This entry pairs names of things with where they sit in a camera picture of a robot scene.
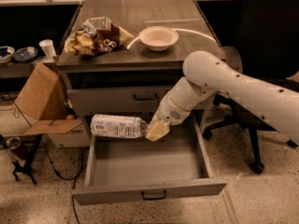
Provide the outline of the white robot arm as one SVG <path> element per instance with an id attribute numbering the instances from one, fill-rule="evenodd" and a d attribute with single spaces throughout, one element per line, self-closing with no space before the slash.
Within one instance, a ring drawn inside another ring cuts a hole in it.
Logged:
<path id="1" fill-rule="evenodd" d="M 179 125 L 200 103 L 221 92 L 258 119 L 299 143 L 299 93 L 240 74 L 207 51 L 188 55 L 183 77 L 161 100 L 146 138 L 157 141 Z"/>

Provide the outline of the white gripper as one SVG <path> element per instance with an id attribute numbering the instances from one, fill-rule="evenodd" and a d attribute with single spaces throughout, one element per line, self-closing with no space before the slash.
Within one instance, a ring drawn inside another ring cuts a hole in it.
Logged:
<path id="1" fill-rule="evenodd" d="M 170 125 L 179 125 L 189 115 L 190 111 L 186 111 L 177 106 L 170 92 L 168 92 L 161 100 L 156 113 L 151 118 L 146 132 L 146 138 L 152 142 L 163 138 L 170 132 Z"/>

